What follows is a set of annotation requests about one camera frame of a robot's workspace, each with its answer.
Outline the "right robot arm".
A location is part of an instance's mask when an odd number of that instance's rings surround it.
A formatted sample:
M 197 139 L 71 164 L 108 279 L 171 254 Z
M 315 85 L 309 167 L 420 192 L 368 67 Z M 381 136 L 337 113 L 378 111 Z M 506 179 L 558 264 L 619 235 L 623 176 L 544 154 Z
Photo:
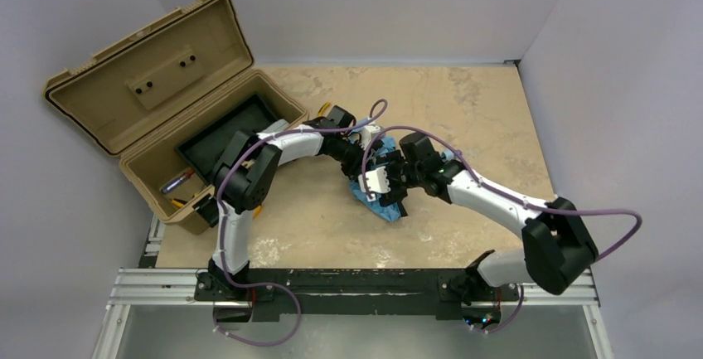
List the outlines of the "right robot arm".
M 377 167 L 367 169 L 359 180 L 382 206 L 420 188 L 428 196 L 485 216 L 521 240 L 517 250 L 485 251 L 463 275 L 445 284 L 468 301 L 508 284 L 533 283 L 550 294 L 562 294 L 599 256 L 571 201 L 544 201 L 495 187 L 469 171 L 458 156 L 436 151 L 423 133 L 402 138 L 399 149 L 380 156 Z

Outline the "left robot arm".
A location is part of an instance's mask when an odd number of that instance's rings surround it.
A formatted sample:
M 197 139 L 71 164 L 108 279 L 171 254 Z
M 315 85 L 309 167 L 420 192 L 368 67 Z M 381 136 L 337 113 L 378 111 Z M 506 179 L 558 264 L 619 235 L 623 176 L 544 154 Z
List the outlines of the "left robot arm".
M 314 272 L 276 269 L 280 282 L 266 281 L 250 271 L 248 244 L 255 208 L 267 197 L 282 164 L 319 155 L 338 161 L 351 181 L 366 183 L 376 116 L 357 123 L 346 110 L 334 107 L 301 126 L 276 133 L 235 133 L 216 165 L 218 237 L 207 270 L 197 275 L 194 299 L 202 302 L 270 301 L 278 290 L 296 300 L 302 294 L 338 294 L 335 284 L 313 282 Z

